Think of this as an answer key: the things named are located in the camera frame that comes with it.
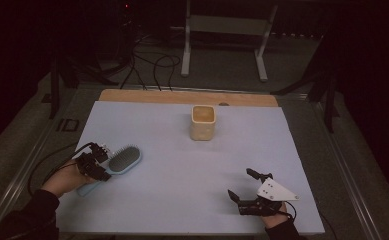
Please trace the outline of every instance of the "yellow container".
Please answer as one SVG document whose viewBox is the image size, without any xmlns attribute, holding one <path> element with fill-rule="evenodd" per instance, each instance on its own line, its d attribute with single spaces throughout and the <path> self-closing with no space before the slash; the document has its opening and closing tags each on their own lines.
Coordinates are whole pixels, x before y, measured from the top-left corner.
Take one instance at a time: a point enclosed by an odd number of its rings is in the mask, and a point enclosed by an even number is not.
<svg viewBox="0 0 389 240">
<path fill-rule="evenodd" d="M 190 137 L 195 141 L 208 141 L 215 134 L 216 113 L 213 106 L 196 105 L 191 112 Z"/>
</svg>

